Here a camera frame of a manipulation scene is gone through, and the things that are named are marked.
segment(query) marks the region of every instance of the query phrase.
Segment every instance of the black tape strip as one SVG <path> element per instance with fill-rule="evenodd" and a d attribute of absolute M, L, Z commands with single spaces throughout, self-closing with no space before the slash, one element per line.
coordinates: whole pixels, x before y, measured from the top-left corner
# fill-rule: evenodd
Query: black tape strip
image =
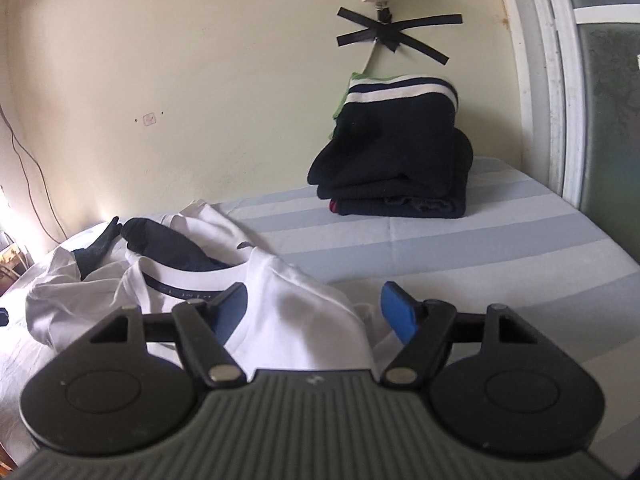
<path fill-rule="evenodd" d="M 345 34 L 337 38 L 338 46 L 354 43 L 357 38 L 370 39 L 370 34 L 374 34 L 376 38 L 380 40 L 387 48 L 395 52 L 399 43 L 403 43 L 406 46 L 431 57 L 440 64 L 447 64 L 449 57 L 443 53 L 435 50 L 427 44 L 421 41 L 411 38 L 410 36 L 403 34 L 400 30 L 411 27 L 425 27 L 428 25 L 448 25 L 454 23 L 462 23 L 462 16 L 460 14 L 447 14 L 443 16 L 430 16 L 428 18 L 417 18 L 414 20 L 404 20 L 403 22 L 395 22 L 390 24 L 380 23 L 367 16 L 353 12 L 352 10 L 341 7 L 338 10 L 338 16 L 345 18 L 350 22 L 357 23 L 363 27 L 368 27 L 366 30 L 359 30 L 352 32 L 351 34 Z"/>

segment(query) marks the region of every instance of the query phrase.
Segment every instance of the white logo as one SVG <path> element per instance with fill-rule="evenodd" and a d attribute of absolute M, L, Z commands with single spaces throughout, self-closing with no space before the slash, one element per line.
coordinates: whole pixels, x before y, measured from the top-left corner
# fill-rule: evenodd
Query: white logo
<path fill-rule="evenodd" d="M 324 377 L 321 377 L 319 375 L 313 375 L 313 376 L 309 377 L 306 380 L 306 382 L 311 384 L 312 386 L 318 386 L 318 384 L 324 383 Z"/>

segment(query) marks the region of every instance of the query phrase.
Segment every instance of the bed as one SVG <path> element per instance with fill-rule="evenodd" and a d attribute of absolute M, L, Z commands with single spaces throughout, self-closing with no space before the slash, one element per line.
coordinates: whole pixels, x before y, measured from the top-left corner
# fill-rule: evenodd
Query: bed
<path fill-rule="evenodd" d="M 219 207 L 258 245 L 354 303 L 377 304 L 383 283 L 394 280 L 463 312 L 516 308 L 596 377 L 607 408 L 592 451 L 628 473 L 640 462 L 640 267 L 567 202 L 500 160 L 476 158 L 467 204 L 458 220 L 341 217 L 305 187 Z M 65 245 L 87 245 L 102 228 Z M 19 385 L 51 358 L 20 318 L 26 278 L 0 299 L 12 316 L 0 332 L 3 404 L 17 402 Z M 476 349 L 455 348 L 453 358 Z M 0 442 L 20 462 L 30 452 L 16 444 L 24 428 L 2 409 L 0 425 Z"/>

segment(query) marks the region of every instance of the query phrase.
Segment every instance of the pink sticker on door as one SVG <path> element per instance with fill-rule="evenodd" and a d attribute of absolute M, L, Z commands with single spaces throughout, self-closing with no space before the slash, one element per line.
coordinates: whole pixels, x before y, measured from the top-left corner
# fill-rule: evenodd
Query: pink sticker on door
<path fill-rule="evenodd" d="M 156 114 L 147 114 L 142 118 L 142 122 L 145 126 L 151 126 L 152 124 L 156 124 Z"/>

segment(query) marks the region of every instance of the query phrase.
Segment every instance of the stack of folded clothes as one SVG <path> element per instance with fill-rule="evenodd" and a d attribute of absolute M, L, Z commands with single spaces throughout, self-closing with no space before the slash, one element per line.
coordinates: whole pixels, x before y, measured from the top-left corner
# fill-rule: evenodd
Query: stack of folded clothes
<path fill-rule="evenodd" d="M 460 218 L 473 150 L 457 109 L 443 79 L 353 75 L 308 182 L 341 215 Z"/>

